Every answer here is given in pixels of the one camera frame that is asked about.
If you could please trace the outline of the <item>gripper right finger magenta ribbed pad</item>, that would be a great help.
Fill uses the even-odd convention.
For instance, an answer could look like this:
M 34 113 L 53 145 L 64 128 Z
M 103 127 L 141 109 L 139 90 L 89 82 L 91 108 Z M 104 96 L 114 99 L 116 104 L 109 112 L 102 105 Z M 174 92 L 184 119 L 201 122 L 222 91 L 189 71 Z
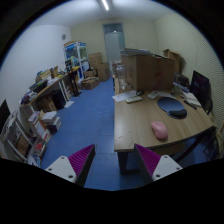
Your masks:
M 169 155 L 160 156 L 141 145 L 134 145 L 134 153 L 145 183 L 160 180 L 182 169 Z

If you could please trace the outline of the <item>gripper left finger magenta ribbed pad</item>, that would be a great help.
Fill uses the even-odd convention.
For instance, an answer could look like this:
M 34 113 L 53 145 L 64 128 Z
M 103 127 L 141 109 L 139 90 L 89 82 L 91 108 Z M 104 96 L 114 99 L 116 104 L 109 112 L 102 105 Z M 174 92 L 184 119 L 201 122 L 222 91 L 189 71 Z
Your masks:
M 91 144 L 69 157 L 60 156 L 46 168 L 46 171 L 83 187 L 94 156 L 95 145 Z

